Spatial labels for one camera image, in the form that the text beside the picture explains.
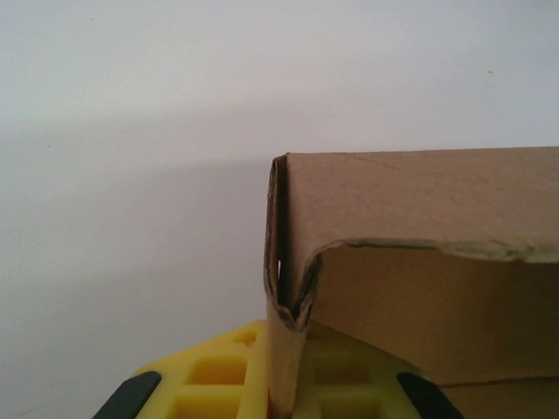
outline cardboard box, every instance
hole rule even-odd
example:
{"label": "cardboard box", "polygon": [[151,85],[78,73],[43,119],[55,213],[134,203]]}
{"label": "cardboard box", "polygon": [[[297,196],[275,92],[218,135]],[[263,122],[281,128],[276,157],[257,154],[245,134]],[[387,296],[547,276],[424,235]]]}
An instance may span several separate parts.
{"label": "cardboard box", "polygon": [[279,157],[264,271],[277,414],[313,318],[466,418],[559,417],[559,148]]}

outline black rubber edge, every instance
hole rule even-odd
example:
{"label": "black rubber edge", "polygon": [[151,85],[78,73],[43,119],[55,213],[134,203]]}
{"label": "black rubber edge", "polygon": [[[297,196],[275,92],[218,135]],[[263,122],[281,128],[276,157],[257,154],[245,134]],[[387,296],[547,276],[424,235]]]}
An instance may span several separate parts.
{"label": "black rubber edge", "polygon": [[397,378],[421,419],[465,419],[432,382],[412,373],[400,373]]}
{"label": "black rubber edge", "polygon": [[135,419],[160,381],[161,375],[155,371],[124,381],[93,419]]}

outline white background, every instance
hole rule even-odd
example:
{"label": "white background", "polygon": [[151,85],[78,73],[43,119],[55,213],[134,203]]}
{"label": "white background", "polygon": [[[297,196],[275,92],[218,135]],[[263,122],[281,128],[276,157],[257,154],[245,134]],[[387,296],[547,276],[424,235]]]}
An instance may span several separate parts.
{"label": "white background", "polygon": [[0,2],[0,417],[264,316],[286,151],[559,144],[559,4]]}

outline square opening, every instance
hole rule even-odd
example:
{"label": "square opening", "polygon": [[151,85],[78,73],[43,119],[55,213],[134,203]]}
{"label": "square opening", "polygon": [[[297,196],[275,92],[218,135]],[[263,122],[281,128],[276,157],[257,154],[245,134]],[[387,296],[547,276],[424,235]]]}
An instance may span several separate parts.
{"label": "square opening", "polygon": [[168,419],[236,419],[239,404],[234,395],[181,397]]}
{"label": "square opening", "polygon": [[321,419],[383,419],[380,405],[373,398],[325,397],[319,400]]}
{"label": "square opening", "polygon": [[314,359],[314,382],[319,385],[351,385],[371,382],[366,364],[350,354]]}
{"label": "square opening", "polygon": [[246,376],[246,360],[241,357],[212,356],[199,360],[187,384],[243,385]]}

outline yellow plastic grid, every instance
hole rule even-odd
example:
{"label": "yellow plastic grid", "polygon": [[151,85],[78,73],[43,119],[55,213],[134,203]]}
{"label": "yellow plastic grid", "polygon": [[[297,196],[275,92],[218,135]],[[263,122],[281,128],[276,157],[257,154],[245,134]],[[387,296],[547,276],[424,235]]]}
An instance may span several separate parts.
{"label": "yellow plastic grid", "polygon": [[[136,419],[266,419],[267,330],[256,321],[135,375],[162,381]],[[408,362],[321,325],[310,327],[293,419],[421,419],[397,374]]]}

